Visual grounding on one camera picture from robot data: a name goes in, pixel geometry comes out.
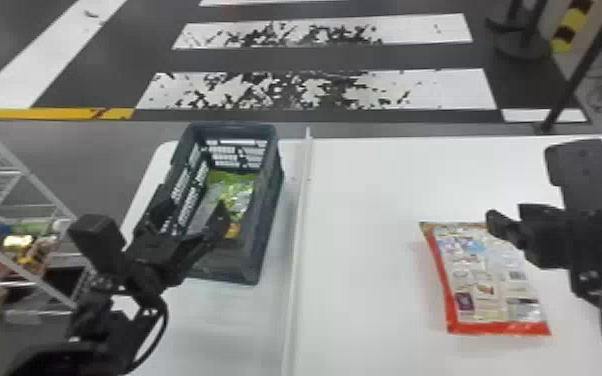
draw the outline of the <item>white table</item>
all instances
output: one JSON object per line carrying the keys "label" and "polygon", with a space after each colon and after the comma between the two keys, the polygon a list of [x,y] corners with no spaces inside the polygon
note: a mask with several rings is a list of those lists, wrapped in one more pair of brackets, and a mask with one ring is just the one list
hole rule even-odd
{"label": "white table", "polygon": [[448,334],[420,221],[481,221],[562,205],[544,149],[579,137],[317,140],[292,294],[286,374],[602,375],[597,308],[563,271],[528,276],[548,338]]}
{"label": "white table", "polygon": [[[543,150],[579,138],[314,140],[304,185],[303,143],[282,142],[287,178],[260,285],[188,280],[168,290],[168,333],[135,374],[602,375],[598,311],[573,296],[563,271],[527,270],[552,337],[446,333],[418,227],[481,221],[490,208],[515,216],[520,202],[561,205]],[[157,150],[125,233],[173,148]],[[306,205],[292,258],[299,196]]]}

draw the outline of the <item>plastic basket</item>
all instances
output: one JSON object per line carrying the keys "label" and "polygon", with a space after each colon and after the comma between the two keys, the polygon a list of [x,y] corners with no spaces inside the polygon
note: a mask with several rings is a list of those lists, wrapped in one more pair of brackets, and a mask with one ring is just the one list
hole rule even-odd
{"label": "plastic basket", "polygon": [[170,197],[177,205],[161,234],[188,235],[194,214],[206,192],[212,169],[257,173],[240,231],[224,239],[189,271],[189,277],[255,285],[259,282],[278,196],[284,181],[278,137],[270,125],[191,124],[182,135],[163,184],[151,208]]}

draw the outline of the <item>yellow line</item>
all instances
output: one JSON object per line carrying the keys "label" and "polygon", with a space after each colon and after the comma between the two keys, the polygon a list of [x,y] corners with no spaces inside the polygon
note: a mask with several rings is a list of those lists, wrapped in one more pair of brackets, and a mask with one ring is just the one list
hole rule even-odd
{"label": "yellow line", "polygon": [[0,120],[125,120],[133,108],[28,108],[0,109]]}

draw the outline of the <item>white painted stripe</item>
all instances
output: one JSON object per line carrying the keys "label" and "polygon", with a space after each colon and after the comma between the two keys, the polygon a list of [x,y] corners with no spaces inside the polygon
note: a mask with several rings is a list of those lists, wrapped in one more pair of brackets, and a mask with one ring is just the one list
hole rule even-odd
{"label": "white painted stripe", "polygon": [[29,108],[126,0],[78,0],[0,70],[0,108]]}
{"label": "white painted stripe", "polygon": [[203,0],[200,3],[202,7],[223,6],[223,5],[251,5],[251,4],[286,4],[286,3],[318,3],[327,1],[347,1],[347,0]]}
{"label": "white painted stripe", "polygon": [[461,13],[190,23],[173,49],[471,43]]}
{"label": "white painted stripe", "polygon": [[139,109],[496,109],[482,69],[157,73]]}
{"label": "white painted stripe", "polygon": [[[544,121],[550,110],[546,109],[504,109],[502,110],[502,116],[504,121],[508,123],[529,123]],[[578,108],[568,108],[562,111],[558,118],[559,123],[585,123],[588,119]]]}

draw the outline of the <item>snack bag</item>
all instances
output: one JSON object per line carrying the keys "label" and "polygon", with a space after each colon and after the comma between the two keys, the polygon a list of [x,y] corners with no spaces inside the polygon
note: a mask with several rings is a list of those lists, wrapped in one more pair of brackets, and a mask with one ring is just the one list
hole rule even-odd
{"label": "snack bag", "polygon": [[478,223],[421,223],[443,286],[448,332],[550,335],[522,253]]}

